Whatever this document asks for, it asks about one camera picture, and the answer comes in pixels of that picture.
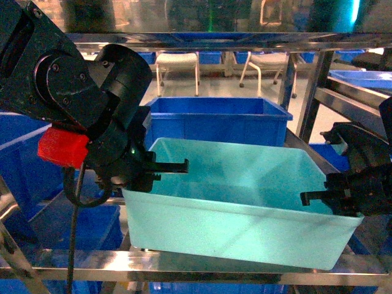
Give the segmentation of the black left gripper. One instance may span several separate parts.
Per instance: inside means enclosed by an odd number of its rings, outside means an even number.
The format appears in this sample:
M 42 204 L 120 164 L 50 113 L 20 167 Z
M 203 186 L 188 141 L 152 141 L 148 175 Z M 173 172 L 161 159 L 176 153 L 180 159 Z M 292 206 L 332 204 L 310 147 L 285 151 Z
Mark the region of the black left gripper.
M 154 172 L 189 172 L 188 159 L 183 163 L 154 162 L 156 155 L 145 146 L 151 120 L 151 108 L 138 107 L 127 129 L 112 120 L 106 131 L 88 145 L 86 162 L 100 177 L 101 188 L 109 184 L 127 190 L 151 192 L 156 179 Z M 154 172 L 145 170 L 147 162 L 154 162 Z

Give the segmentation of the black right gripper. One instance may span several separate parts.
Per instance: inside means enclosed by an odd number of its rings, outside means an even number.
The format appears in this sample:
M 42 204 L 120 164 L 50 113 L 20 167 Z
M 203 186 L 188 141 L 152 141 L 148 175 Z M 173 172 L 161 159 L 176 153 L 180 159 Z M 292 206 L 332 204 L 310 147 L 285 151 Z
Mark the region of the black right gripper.
M 333 214 L 364 216 L 391 214 L 390 147 L 381 136 L 354 122 L 336 122 L 323 134 L 332 145 L 344 145 L 349 169 L 326 176 L 327 191 L 300 193 L 303 206 L 323 200 Z

